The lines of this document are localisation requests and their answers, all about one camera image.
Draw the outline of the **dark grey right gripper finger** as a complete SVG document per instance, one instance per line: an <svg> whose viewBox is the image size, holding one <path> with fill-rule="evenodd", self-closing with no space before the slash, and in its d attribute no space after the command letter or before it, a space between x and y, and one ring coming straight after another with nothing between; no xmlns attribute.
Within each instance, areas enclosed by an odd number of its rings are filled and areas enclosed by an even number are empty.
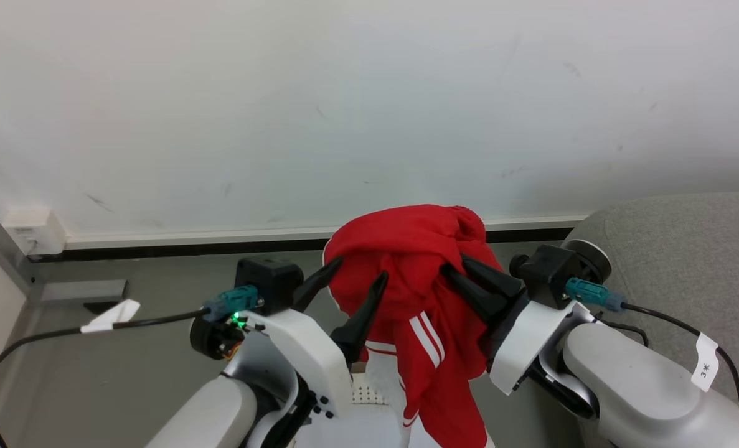
<svg viewBox="0 0 739 448"><path fill-rule="evenodd" d="M467 278L464 270L461 272L451 264L444 264L440 274L484 324L496 324L511 311L511 299L486 292Z"/></svg>
<svg viewBox="0 0 739 448"><path fill-rule="evenodd" d="M478 259L462 254L461 265L466 277L485 289L486 292L500 295L506 299L517 299L525 292L520 279L512 277Z"/></svg>

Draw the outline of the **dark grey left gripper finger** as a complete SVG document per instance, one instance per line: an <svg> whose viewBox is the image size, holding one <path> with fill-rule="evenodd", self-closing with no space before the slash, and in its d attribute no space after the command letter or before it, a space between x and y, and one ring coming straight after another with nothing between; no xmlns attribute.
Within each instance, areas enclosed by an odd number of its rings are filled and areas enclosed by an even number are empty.
<svg viewBox="0 0 739 448"><path fill-rule="evenodd" d="M378 309L387 287L388 272L383 271L375 278L369 287L367 297L352 317L349 317L342 326L335 328L330 338L341 351L346 361L347 369L360 360L361 352L365 347L367 337L377 317Z"/></svg>
<svg viewBox="0 0 739 448"><path fill-rule="evenodd" d="M318 292L329 286L342 264L342 257L334 258L304 280L293 292L293 304L291 308L300 313L306 312L306 309Z"/></svg>

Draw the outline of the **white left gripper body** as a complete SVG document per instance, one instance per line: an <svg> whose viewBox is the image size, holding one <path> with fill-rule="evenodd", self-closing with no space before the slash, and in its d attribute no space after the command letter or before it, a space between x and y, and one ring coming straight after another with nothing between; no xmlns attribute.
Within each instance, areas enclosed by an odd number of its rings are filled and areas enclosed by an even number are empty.
<svg viewBox="0 0 739 448"><path fill-rule="evenodd" d="M263 376L270 385L292 391L297 377L306 381L324 413L334 419L349 414L352 378L346 358L313 318L292 309L264 317L242 312L249 331L242 343L242 366Z"/></svg>

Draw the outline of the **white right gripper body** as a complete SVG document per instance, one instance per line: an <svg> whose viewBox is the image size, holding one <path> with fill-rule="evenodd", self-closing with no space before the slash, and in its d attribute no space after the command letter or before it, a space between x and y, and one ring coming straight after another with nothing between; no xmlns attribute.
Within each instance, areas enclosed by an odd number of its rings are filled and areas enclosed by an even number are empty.
<svg viewBox="0 0 739 448"><path fill-rule="evenodd" d="M576 311L580 311L576 301L555 309L531 300L524 291L489 338L491 366L487 371L492 384L511 395L534 370L537 378L561 385L560 375L547 365L547 354L567 331Z"/></svg>

